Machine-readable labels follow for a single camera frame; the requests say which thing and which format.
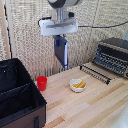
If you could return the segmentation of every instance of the wooden table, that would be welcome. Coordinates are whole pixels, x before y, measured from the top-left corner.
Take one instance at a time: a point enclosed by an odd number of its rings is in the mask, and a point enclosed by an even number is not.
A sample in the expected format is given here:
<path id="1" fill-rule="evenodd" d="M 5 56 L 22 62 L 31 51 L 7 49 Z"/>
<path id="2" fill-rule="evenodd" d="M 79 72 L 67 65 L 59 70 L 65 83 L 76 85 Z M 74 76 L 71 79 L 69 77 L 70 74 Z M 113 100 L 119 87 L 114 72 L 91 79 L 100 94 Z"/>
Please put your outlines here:
<path id="1" fill-rule="evenodd" d="M 73 92 L 71 79 L 85 81 L 85 91 Z M 44 128 L 109 128 L 128 102 L 128 79 L 115 75 L 106 85 L 76 67 L 48 77 L 41 93 L 47 101 Z"/>

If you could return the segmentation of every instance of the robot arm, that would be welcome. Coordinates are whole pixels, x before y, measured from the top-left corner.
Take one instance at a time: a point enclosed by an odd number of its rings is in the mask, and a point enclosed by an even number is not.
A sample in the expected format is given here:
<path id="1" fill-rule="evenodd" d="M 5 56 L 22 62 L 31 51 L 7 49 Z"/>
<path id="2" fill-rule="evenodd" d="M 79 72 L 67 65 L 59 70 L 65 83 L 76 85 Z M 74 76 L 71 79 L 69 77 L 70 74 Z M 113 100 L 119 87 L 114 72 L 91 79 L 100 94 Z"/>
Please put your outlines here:
<path id="1" fill-rule="evenodd" d="M 68 12 L 68 6 L 80 4 L 83 0 L 48 0 L 51 5 L 51 17 L 39 21 L 41 35 L 54 36 L 75 33 L 78 23 L 73 12 Z"/>
<path id="2" fill-rule="evenodd" d="M 52 8 L 62 8 L 80 4 L 83 0 L 48 0 Z"/>

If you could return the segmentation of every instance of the wicker backdrop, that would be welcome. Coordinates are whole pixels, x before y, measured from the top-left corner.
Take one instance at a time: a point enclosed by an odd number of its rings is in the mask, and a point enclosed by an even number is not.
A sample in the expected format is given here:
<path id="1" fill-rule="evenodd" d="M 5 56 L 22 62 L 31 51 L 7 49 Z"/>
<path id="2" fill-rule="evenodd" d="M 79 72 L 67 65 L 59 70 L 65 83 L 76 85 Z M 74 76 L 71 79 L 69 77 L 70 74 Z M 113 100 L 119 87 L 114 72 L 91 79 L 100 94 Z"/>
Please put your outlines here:
<path id="1" fill-rule="evenodd" d="M 0 61 L 10 58 L 3 1 L 0 0 Z"/>
<path id="2" fill-rule="evenodd" d="M 47 0 L 6 0 L 13 57 L 19 58 L 33 80 L 39 75 L 49 76 L 64 69 L 54 57 L 54 40 L 42 37 L 39 19 L 49 15 Z M 83 3 L 68 8 L 77 15 L 79 25 L 109 26 L 127 20 L 126 0 L 83 0 Z M 73 68 L 91 60 L 95 42 L 108 38 L 124 38 L 127 26 L 112 29 L 79 28 L 68 34 L 68 61 Z"/>

